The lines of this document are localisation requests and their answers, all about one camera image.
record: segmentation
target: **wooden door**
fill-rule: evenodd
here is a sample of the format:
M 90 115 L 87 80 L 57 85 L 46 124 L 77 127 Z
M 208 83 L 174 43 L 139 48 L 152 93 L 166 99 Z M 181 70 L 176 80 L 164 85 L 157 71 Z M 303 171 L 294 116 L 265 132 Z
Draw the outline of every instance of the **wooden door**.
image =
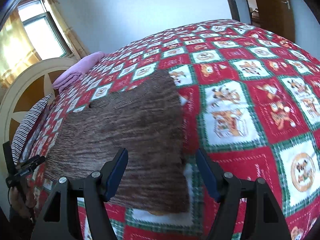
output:
M 262 29 L 295 42 L 293 11 L 290 0 L 256 0 Z

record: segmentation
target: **bedspread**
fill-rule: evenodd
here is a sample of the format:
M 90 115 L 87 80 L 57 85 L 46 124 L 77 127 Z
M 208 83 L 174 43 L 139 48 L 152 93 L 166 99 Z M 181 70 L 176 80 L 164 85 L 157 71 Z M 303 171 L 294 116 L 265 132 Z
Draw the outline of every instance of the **bedspread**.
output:
M 303 237 L 320 214 L 320 62 L 296 44 L 234 20 L 185 25 L 148 36 L 103 58 L 52 104 L 32 155 L 46 155 L 71 111 L 113 91 L 140 85 L 167 69 L 183 107 L 184 175 L 191 207 L 184 214 L 151 214 L 106 203 L 118 239 L 198 239 L 207 235 L 218 204 L 203 187 L 194 153 L 203 147 L 241 179 L 263 177 L 292 234 Z M 52 182 L 45 165 L 33 174 L 36 212 Z M 239 239 L 240 209 L 233 239 Z M 90 239 L 84 203 L 81 225 Z

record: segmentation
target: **striped pillow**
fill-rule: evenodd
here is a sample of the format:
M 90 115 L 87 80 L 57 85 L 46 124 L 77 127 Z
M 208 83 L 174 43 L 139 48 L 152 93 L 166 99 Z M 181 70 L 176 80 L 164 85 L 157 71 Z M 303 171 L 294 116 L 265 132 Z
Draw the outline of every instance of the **striped pillow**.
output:
M 17 128 L 11 143 L 12 157 L 14 164 L 17 165 L 21 155 L 21 151 L 27 140 L 28 134 L 31 132 L 33 126 L 41 115 L 42 111 L 48 104 L 52 94 L 40 99 L 36 104 L 26 113 Z

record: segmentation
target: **window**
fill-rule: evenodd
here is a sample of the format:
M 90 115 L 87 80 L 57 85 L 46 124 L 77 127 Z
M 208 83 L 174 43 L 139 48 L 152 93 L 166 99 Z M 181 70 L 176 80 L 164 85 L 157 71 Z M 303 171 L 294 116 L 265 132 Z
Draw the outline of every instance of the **window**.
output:
M 32 45 L 42 60 L 71 54 L 42 0 L 18 6 L 18 12 Z

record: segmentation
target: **brown fur blanket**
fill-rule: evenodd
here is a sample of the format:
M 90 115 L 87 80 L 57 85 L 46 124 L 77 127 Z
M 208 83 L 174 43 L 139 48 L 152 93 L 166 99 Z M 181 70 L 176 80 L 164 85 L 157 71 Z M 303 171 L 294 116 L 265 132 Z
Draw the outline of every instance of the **brown fur blanket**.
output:
M 98 171 L 120 147 L 129 162 L 110 202 L 157 212 L 188 210 L 182 165 L 179 95 L 166 70 L 140 86 L 94 100 L 63 122 L 47 160 L 47 175 L 81 178 Z

